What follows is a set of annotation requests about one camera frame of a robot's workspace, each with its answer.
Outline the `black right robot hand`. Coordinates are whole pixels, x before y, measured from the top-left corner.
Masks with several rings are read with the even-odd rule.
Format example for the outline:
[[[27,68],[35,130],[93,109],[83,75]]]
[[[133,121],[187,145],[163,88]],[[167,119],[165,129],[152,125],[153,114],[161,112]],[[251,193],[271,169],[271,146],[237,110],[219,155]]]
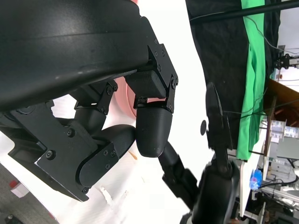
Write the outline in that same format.
[[[213,83],[206,87],[206,115],[208,147],[215,155],[203,170],[200,182],[184,167],[170,143],[158,158],[163,181],[190,209],[182,216],[182,224],[227,224],[233,214],[240,170],[228,159],[227,150],[232,148],[229,121]]]

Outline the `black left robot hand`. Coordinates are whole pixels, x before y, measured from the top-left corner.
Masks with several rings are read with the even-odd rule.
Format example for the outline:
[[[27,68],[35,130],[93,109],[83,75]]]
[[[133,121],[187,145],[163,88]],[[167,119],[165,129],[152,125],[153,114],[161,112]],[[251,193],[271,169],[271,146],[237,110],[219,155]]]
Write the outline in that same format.
[[[9,153],[75,200],[129,150],[159,157],[178,77],[130,0],[0,3],[0,131]]]

